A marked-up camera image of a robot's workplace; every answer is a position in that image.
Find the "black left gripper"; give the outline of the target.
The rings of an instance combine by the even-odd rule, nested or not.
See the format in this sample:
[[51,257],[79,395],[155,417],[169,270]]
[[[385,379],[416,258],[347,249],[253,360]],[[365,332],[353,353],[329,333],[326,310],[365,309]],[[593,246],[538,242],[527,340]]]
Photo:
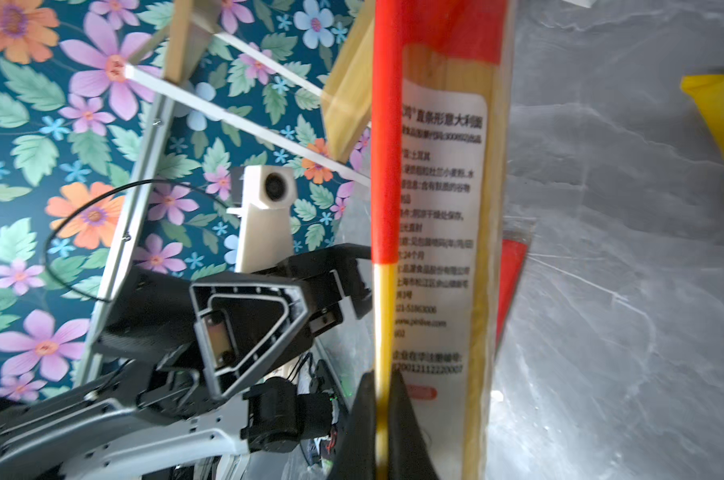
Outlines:
[[287,257],[254,273],[225,271],[195,281],[134,268],[111,303],[95,351],[159,369],[200,373],[228,399],[308,351],[373,294],[359,263],[368,246],[345,243]]

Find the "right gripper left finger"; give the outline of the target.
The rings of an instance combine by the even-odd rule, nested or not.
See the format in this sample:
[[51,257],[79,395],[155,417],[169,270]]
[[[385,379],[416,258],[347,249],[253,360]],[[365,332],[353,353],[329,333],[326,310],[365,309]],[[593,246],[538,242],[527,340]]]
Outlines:
[[376,397],[374,373],[365,373],[357,389],[346,434],[329,480],[374,480]]

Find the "red spaghetti pack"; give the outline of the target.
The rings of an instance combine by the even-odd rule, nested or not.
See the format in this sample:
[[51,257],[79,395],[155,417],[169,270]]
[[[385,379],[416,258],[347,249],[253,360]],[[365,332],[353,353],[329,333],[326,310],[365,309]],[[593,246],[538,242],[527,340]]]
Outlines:
[[391,377],[438,479],[480,479],[496,348],[516,5],[381,1],[372,67],[375,460]]

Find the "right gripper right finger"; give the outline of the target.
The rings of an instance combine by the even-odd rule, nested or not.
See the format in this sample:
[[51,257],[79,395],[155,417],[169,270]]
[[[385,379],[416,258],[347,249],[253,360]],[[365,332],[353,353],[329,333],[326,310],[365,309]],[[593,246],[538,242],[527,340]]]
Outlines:
[[438,475],[401,374],[391,377],[388,420],[389,478],[437,480]]

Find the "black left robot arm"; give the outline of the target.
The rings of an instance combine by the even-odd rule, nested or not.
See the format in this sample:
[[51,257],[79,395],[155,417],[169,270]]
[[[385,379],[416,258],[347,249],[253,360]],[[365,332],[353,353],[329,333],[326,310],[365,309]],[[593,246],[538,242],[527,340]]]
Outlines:
[[48,400],[0,398],[0,479],[133,477],[196,459],[288,453],[335,433],[337,392],[277,370],[373,294],[341,244],[254,273],[132,270],[96,339],[124,363]]

